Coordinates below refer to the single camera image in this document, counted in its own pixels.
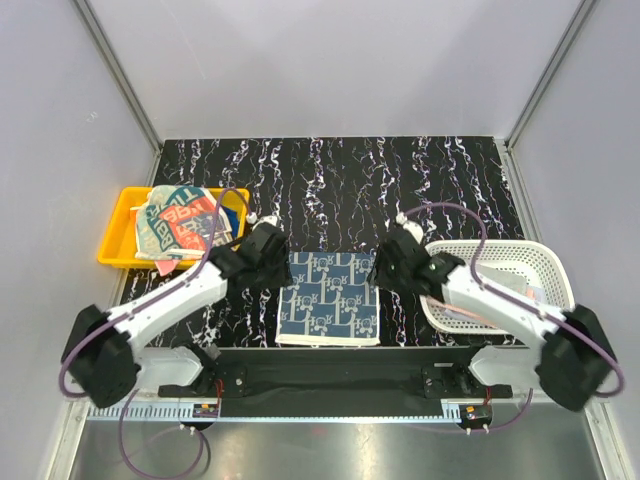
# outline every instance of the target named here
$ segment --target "white wall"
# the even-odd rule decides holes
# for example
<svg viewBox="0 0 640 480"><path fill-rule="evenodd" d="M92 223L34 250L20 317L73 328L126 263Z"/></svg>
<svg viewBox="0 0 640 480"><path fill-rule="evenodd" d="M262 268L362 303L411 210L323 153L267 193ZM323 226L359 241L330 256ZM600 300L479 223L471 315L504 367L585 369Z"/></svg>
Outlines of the white wall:
<svg viewBox="0 0 640 480"><path fill-rule="evenodd" d="M579 0L91 0L164 138L506 136Z"/></svg>
<svg viewBox="0 0 640 480"><path fill-rule="evenodd" d="M515 147L543 239L627 374L614 407L638 473L639 22L637 0L600 2Z"/></svg>
<svg viewBox="0 0 640 480"><path fill-rule="evenodd" d="M0 465L41 472L77 312L104 307L114 269L95 260L121 187L152 152L68 0L0 2Z"/></svg>

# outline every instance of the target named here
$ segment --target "metal floor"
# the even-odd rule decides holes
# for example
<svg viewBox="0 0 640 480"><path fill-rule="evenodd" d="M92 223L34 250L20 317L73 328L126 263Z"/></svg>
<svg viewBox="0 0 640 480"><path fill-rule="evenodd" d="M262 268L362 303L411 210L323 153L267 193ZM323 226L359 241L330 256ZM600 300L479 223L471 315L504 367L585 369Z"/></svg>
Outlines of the metal floor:
<svg viewBox="0 0 640 480"><path fill-rule="evenodd" d="M495 405L495 424L515 413ZM125 424L134 452L167 423ZM552 404L533 405L513 428L488 436L425 432L417 425L219 424L206 431L211 461L189 478L304 479L604 479L584 414ZM458 427L430 425L457 433ZM87 422L74 480L134 479L120 461L116 422ZM197 441L175 432L134 454L138 468L156 476L182 472Z"/></svg>

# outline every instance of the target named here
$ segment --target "crumpled towel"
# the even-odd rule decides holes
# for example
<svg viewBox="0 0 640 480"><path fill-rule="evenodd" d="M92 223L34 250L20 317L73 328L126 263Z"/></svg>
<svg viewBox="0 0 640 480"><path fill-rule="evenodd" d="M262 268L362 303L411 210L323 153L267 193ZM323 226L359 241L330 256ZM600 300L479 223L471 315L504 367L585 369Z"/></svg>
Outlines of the crumpled towel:
<svg viewBox="0 0 640 480"><path fill-rule="evenodd" d="M136 213L136 258L197 260L211 234L216 200L206 188L154 187ZM221 208L213 245L232 240L229 219Z"/></svg>

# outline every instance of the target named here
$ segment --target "yellow plastic bin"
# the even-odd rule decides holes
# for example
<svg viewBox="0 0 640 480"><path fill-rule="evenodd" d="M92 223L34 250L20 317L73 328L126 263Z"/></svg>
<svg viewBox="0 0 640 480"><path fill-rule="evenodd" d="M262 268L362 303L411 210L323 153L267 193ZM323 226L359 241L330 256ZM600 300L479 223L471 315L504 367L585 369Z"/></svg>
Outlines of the yellow plastic bin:
<svg viewBox="0 0 640 480"><path fill-rule="evenodd" d="M217 200L223 188L210 188ZM240 194L249 201L249 191L244 188L237 189ZM107 233L100 245L98 261L105 265L113 265L116 268L155 268L151 260L136 258L136 216L132 207L139 207L147 201L147 195L151 187L127 187L120 193L118 203L111 215ZM247 221L247 207L238 196L227 193L222 205L238 213L238 237L241 237ZM192 266L195 260L185 260L178 264L177 268L186 269Z"/></svg>

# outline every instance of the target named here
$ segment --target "marble pattern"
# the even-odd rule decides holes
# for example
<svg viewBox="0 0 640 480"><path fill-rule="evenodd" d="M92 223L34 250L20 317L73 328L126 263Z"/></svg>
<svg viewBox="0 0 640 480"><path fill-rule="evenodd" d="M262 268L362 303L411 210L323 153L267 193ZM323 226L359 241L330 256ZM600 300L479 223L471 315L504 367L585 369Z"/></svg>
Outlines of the marble pattern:
<svg viewBox="0 0 640 480"><path fill-rule="evenodd" d="M375 253L398 211L449 201L478 212L491 238L522 230L490 137L178 140L165 143L154 185L246 187L258 215L284 221L292 251ZM427 240L477 238L458 212L418 216ZM129 272L123 302L156 288L157 272ZM154 346L193 341L221 347L273 347L277 291L246 290L201 309L157 337ZM481 345L505 336L449 335L426 321L417 297L381 292L380 344Z"/></svg>

